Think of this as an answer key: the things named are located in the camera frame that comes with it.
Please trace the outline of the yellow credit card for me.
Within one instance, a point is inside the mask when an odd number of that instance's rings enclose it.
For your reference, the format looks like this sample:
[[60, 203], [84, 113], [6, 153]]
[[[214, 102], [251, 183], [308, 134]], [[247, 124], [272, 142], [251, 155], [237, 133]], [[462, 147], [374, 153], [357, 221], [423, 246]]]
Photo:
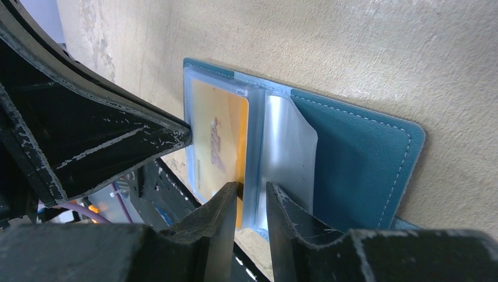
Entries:
[[235, 225], [240, 228], [247, 154], [248, 100], [193, 79], [191, 105], [195, 190], [204, 200], [209, 200], [226, 183], [239, 183]]

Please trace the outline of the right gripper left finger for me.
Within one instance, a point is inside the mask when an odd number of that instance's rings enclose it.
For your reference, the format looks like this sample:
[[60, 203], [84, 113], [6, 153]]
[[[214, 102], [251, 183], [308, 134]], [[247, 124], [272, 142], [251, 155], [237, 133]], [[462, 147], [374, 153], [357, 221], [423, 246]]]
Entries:
[[169, 228], [24, 224], [1, 235], [2, 281], [229, 281], [236, 182]]

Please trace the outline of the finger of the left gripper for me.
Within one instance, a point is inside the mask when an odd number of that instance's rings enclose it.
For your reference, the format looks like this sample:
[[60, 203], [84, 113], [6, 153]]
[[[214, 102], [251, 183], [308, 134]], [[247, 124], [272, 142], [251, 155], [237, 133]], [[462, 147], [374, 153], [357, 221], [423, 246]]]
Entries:
[[192, 140], [181, 119], [85, 67], [1, 2], [1, 195], [61, 204]]

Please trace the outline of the blue card holder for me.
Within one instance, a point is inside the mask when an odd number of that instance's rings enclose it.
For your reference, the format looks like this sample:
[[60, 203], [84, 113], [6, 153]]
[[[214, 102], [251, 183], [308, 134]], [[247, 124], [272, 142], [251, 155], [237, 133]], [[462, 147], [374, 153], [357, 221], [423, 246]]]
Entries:
[[413, 229], [397, 218], [425, 142], [417, 124], [193, 58], [184, 66], [274, 90], [316, 131], [313, 214], [340, 231]]

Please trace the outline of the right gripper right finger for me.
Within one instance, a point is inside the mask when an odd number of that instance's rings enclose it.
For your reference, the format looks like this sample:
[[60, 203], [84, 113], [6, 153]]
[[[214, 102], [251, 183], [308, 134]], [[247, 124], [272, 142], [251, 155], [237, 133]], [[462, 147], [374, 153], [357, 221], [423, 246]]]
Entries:
[[477, 230], [341, 232], [267, 190], [275, 281], [496, 281], [497, 242]]

